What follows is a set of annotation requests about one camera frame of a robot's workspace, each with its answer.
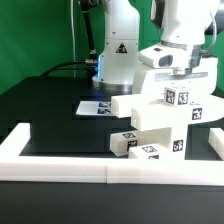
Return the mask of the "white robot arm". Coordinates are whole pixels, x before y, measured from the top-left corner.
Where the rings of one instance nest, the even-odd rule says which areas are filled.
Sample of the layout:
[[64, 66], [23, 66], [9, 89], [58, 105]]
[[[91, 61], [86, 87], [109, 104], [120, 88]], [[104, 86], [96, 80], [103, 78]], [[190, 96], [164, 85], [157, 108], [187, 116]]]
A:
[[86, 27], [89, 11], [102, 5], [105, 45], [89, 43], [97, 63], [96, 87], [134, 94], [159, 94], [169, 85], [184, 85], [195, 94], [210, 94], [218, 59], [202, 46], [205, 36], [224, 31], [224, 0], [151, 0], [150, 21], [162, 31], [158, 43], [138, 49], [140, 15], [129, 0], [79, 0]]

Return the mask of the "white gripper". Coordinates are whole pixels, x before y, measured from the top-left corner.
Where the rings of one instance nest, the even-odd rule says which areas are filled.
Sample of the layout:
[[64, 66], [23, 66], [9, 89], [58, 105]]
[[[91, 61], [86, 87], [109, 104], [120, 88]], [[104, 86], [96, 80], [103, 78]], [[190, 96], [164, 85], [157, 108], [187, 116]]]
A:
[[187, 75], [174, 75], [171, 68], [153, 69], [143, 63], [134, 74], [132, 93], [159, 95], [168, 86], [185, 86], [192, 94], [211, 94], [216, 88], [218, 58], [202, 58], [200, 65]]

